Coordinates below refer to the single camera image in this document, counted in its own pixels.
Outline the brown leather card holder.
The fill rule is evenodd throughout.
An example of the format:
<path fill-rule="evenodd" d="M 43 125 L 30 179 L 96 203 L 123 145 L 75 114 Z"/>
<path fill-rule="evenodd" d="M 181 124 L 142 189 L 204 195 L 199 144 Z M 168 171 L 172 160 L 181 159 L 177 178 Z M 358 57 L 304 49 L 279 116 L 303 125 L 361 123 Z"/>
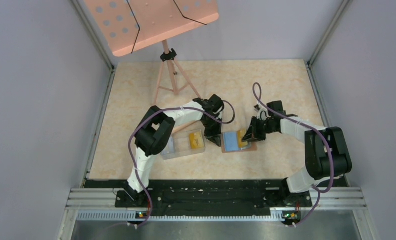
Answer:
<path fill-rule="evenodd" d="M 226 154 L 257 151 L 257 146 L 255 143 L 242 141 L 245 133 L 245 129 L 222 133 L 222 153 Z"/>

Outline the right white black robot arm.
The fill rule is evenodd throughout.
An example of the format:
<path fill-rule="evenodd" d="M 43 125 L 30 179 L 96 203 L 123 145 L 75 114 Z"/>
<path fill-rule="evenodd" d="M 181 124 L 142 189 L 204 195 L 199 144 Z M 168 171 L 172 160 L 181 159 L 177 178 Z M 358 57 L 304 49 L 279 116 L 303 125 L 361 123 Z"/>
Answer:
<path fill-rule="evenodd" d="M 257 104 L 255 109 L 258 114 L 252 117 L 242 141 L 260 142 L 268 134 L 280 133 L 304 144 L 305 166 L 282 181 L 279 200 L 283 205 L 294 205 L 299 194 L 311 188 L 328 192 L 336 177 L 351 171 L 352 162 L 341 128 L 326 128 L 287 114 L 280 100 Z"/>

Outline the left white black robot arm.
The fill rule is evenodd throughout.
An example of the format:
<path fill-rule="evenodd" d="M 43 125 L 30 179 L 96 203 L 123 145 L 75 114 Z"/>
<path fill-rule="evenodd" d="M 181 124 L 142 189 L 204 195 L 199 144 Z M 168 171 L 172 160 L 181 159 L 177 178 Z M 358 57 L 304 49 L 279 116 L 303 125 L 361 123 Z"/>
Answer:
<path fill-rule="evenodd" d="M 144 204 L 146 193 L 143 190 L 149 184 L 154 158 L 166 147 L 175 127 L 201 122 L 205 138 L 221 146 L 222 112 L 226 103 L 214 94 L 209 99 L 195 98 L 178 107 L 160 109 L 154 105 L 148 109 L 128 140 L 135 146 L 134 150 L 129 150 L 133 168 L 124 187 L 129 203 L 135 207 Z"/>

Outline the clear plastic card box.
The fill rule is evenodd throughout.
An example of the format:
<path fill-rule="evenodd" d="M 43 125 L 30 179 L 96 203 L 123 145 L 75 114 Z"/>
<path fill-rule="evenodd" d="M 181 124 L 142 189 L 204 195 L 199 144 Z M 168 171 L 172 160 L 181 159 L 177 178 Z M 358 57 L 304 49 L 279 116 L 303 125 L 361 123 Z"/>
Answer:
<path fill-rule="evenodd" d="M 174 141 L 174 148 L 175 152 L 173 154 L 169 155 L 161 155 L 164 160 L 170 160 L 170 159 L 176 159 L 176 158 L 182 158 L 186 156 L 191 156 L 191 155 L 196 155 L 205 152 L 206 146 L 201 149 L 191 149 L 190 144 L 189 144 L 189 138 L 188 134 L 193 133 L 193 132 L 198 132 L 200 131 L 203 137 L 203 132 L 201 129 L 195 129 L 195 130 L 190 130 L 190 131 L 182 131 L 178 132 L 174 135 L 171 135 L 173 137 Z"/>

